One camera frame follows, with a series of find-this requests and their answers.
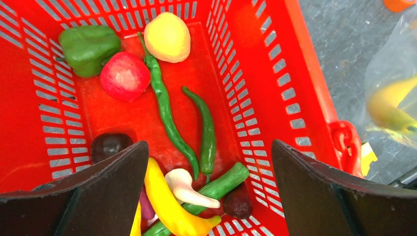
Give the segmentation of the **short green chili pepper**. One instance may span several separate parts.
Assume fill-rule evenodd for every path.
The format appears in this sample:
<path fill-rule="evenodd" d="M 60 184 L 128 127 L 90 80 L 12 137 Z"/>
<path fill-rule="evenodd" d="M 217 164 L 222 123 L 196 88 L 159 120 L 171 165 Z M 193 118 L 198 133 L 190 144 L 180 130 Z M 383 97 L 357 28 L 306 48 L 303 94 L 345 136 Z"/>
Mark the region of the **short green chili pepper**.
<path fill-rule="evenodd" d="M 183 86 L 181 89 L 184 94 L 194 102 L 202 117 L 202 139 L 199 166 L 202 174 L 206 177 L 206 183 L 209 183 L 210 176 L 214 171 L 217 151 L 217 140 L 213 118 L 209 107 L 200 96 L 190 91 L 186 86 Z"/>

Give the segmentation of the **long green chili pepper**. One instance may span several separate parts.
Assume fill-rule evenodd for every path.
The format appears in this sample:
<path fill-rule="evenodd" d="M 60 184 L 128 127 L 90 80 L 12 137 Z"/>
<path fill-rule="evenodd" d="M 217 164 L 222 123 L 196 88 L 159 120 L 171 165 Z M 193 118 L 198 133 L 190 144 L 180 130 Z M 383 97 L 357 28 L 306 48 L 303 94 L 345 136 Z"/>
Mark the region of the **long green chili pepper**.
<path fill-rule="evenodd" d="M 138 32 L 137 36 L 144 49 L 144 54 L 145 54 L 144 63 L 150 72 L 150 76 L 151 76 L 150 84 L 151 84 L 153 92 L 155 93 L 155 96 L 158 102 L 158 107 L 159 107 L 159 115 L 165 127 L 168 138 L 170 139 L 172 144 L 187 158 L 192 169 L 192 176 L 194 180 L 197 181 L 199 174 L 200 174 L 198 159 L 194 150 L 181 137 L 174 123 L 170 97 L 169 97 L 168 90 L 162 79 L 162 72 L 161 72 L 160 65 L 157 59 L 147 49 L 142 34 Z"/>

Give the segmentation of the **green bell pepper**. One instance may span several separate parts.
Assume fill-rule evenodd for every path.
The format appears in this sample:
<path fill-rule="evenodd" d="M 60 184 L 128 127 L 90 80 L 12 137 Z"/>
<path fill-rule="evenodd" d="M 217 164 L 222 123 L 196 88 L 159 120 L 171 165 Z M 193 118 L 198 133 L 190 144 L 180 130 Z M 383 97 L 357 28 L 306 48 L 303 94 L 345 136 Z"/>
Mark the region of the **green bell pepper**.
<path fill-rule="evenodd" d="M 56 61 L 65 61 L 82 78 L 91 78 L 101 73 L 111 57 L 122 51 L 121 39 L 109 26 L 87 25 L 65 29 L 59 35 L 63 56 Z"/>

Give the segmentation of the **yellow squash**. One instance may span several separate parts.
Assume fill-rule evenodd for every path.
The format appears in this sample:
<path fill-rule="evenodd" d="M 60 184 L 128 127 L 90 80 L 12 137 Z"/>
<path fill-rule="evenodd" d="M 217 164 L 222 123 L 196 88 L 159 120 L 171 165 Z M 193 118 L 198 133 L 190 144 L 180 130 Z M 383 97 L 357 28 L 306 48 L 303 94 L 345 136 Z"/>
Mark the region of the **yellow squash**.
<path fill-rule="evenodd" d="M 158 163 L 151 157 L 148 159 L 144 185 L 159 220 L 176 236 L 206 236 L 221 223 L 218 215 L 204 219 L 186 211 L 175 199 Z"/>
<path fill-rule="evenodd" d="M 130 236 L 141 236 L 141 221 L 142 221 L 142 212 L 141 212 L 141 204 L 138 203 L 137 209 L 135 212 L 133 224 L 130 231 Z"/>

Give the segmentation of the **green cucumber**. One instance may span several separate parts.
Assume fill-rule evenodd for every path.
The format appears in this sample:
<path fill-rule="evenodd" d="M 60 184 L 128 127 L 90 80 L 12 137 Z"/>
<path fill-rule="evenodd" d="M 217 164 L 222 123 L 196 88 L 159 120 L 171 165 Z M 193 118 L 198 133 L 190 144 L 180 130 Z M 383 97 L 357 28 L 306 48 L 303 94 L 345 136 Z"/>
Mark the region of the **green cucumber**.
<path fill-rule="evenodd" d="M 198 191 L 198 193 L 206 197 L 219 200 L 227 193 L 232 191 L 234 188 L 236 188 L 243 181 L 245 181 L 248 178 L 248 176 L 248 169 L 240 162 L 237 162 L 225 174 L 202 187 Z M 180 205 L 186 211 L 196 216 L 198 216 L 202 211 L 204 211 L 207 208 L 188 203 L 183 203 Z M 160 220 L 157 223 L 155 223 L 150 229 L 143 233 L 143 235 L 145 236 L 169 236 L 171 234 L 173 233 L 171 233 Z"/>

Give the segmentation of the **red apple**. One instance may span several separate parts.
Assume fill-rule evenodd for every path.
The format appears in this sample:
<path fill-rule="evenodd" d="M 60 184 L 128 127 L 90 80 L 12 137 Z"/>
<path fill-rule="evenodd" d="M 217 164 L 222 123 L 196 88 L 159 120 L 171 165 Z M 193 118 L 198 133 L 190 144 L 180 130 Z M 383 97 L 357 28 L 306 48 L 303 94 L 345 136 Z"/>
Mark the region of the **red apple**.
<path fill-rule="evenodd" d="M 99 76 L 103 90 L 112 98 L 132 102 L 150 85 L 150 71 L 144 62 L 129 52 L 115 54 Z"/>

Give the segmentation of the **yellow orange toy sandwich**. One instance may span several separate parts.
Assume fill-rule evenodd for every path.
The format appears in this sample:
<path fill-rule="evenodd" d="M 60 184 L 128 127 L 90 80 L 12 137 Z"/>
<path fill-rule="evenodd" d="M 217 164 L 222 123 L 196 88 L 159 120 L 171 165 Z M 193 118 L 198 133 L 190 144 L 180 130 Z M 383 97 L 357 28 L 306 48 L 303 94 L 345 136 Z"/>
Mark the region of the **yellow orange toy sandwich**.
<path fill-rule="evenodd" d="M 361 173 L 364 177 L 367 176 L 367 174 L 369 173 L 370 164 L 372 162 L 377 161 L 377 160 L 378 160 L 378 158 L 377 158 L 374 150 L 372 149 L 371 145 L 368 142 L 362 143 L 360 169 L 361 169 Z"/>

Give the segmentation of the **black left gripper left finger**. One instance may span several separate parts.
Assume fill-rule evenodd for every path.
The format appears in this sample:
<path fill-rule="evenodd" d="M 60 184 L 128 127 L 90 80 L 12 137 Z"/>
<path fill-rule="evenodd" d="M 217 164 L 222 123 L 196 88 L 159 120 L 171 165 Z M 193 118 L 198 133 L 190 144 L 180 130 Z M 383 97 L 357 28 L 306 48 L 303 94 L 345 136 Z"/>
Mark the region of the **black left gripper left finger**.
<path fill-rule="evenodd" d="M 67 177 L 1 194 L 1 235 L 129 235 L 148 157 L 148 143 L 139 141 Z"/>

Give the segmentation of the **white mushroom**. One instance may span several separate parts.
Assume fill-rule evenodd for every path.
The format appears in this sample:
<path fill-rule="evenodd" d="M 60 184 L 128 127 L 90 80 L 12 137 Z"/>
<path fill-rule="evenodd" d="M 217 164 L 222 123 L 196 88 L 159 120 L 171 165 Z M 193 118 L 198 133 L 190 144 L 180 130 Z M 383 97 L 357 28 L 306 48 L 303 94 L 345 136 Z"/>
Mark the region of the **white mushroom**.
<path fill-rule="evenodd" d="M 177 168 L 169 171 L 165 175 L 165 181 L 180 204 L 188 203 L 207 208 L 220 208 L 218 200 L 206 197 L 193 189 L 193 178 L 186 169 Z"/>

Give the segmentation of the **yellow banana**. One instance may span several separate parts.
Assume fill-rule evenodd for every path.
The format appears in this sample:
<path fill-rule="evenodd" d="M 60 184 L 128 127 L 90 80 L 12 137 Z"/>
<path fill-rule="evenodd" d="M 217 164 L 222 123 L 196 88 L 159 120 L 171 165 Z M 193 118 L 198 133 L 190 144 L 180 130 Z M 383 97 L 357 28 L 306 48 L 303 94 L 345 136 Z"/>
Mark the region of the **yellow banana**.
<path fill-rule="evenodd" d="M 371 95 L 366 108 L 373 122 L 404 135 L 417 133 L 417 120 L 398 108 L 400 102 L 417 86 L 417 76 L 395 81 Z"/>

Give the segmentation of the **clear zip top bag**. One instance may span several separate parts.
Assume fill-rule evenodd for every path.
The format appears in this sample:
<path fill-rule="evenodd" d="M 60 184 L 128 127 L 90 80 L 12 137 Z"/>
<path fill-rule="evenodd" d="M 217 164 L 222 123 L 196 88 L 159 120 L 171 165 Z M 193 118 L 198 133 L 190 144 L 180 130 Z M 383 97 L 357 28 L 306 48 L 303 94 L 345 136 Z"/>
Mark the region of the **clear zip top bag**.
<path fill-rule="evenodd" d="M 365 75 L 363 126 L 417 147 L 417 7 L 399 18 Z"/>

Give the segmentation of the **orange half-round block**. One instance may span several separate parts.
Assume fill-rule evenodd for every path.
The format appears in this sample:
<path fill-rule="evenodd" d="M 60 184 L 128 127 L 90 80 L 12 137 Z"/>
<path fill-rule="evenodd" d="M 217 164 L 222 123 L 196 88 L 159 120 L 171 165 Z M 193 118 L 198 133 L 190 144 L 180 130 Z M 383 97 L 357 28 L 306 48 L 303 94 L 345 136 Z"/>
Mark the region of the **orange half-round block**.
<path fill-rule="evenodd" d="M 416 0 L 382 0 L 384 6 L 391 12 L 399 13 L 416 4 Z"/>

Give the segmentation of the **red plastic basket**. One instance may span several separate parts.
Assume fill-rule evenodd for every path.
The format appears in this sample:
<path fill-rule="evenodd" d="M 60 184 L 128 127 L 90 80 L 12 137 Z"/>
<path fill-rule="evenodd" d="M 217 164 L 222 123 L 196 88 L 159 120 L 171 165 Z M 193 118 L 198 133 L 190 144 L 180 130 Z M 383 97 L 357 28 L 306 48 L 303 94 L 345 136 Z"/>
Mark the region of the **red plastic basket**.
<path fill-rule="evenodd" d="M 271 161 L 280 139 L 311 158 L 360 177 L 360 138 L 338 119 L 296 0 L 3 0 L 0 3 L 0 190 L 30 191 L 91 165 L 102 133 L 144 140 L 166 172 L 190 169 L 166 136 L 151 88 L 134 102 L 108 96 L 63 61 L 58 36 L 82 25 L 111 27 L 140 58 L 137 33 L 163 12 L 181 17 L 190 56 L 161 62 L 176 127 L 200 152 L 201 117 L 183 86 L 210 108 L 215 171 L 236 162 L 254 206 L 247 220 L 223 215 L 212 236 L 286 236 Z"/>

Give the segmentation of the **yellow orange peach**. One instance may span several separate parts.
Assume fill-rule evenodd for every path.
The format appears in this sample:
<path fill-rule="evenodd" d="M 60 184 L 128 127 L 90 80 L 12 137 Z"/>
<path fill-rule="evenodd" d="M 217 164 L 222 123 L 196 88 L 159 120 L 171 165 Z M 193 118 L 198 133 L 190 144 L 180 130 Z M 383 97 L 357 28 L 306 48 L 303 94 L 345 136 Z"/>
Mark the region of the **yellow orange peach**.
<path fill-rule="evenodd" d="M 178 63 L 190 55 L 189 28 L 180 17 L 171 12 L 162 12 L 146 25 L 144 42 L 148 51 L 161 61 Z"/>

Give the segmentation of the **purple vegetable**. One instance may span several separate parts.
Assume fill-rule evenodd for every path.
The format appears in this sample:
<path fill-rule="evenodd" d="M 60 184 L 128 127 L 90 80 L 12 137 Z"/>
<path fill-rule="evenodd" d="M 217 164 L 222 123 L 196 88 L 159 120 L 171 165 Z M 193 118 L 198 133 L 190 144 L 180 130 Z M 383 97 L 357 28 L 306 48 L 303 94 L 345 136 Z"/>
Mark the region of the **purple vegetable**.
<path fill-rule="evenodd" d="M 143 186 L 140 193 L 141 215 L 145 220 L 152 220 L 155 217 L 155 211 L 149 201 L 146 189 Z"/>

